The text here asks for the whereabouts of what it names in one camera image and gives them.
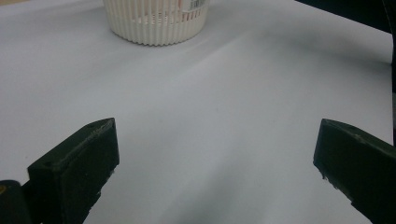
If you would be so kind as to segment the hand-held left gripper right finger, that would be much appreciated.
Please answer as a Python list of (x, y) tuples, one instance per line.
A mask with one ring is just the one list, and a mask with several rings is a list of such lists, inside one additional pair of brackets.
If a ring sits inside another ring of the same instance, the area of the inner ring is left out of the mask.
[(352, 125), (323, 119), (313, 164), (373, 224), (396, 224), (396, 147)]

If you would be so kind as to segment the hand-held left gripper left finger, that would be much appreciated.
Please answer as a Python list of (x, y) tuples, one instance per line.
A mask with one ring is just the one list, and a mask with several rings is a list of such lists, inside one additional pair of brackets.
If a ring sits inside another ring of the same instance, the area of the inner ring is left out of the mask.
[(85, 125), (28, 167), (35, 224), (82, 224), (120, 163), (116, 122)]

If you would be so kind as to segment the white slotted plastic basket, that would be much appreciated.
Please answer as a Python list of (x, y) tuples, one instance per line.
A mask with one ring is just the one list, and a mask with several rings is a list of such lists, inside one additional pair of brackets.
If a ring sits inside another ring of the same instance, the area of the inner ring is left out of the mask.
[(168, 46), (196, 36), (210, 0), (103, 0), (110, 30), (146, 46)]

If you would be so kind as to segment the white table cover sheet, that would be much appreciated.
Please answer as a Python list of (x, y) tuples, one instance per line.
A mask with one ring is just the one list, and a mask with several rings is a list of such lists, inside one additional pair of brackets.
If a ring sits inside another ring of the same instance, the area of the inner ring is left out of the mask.
[(295, 0), (212, 0), (173, 46), (128, 42), (102, 0), (0, 7), (0, 179), (82, 126), (120, 164), (85, 224), (370, 224), (321, 177), (323, 119), (392, 138), (392, 38)]

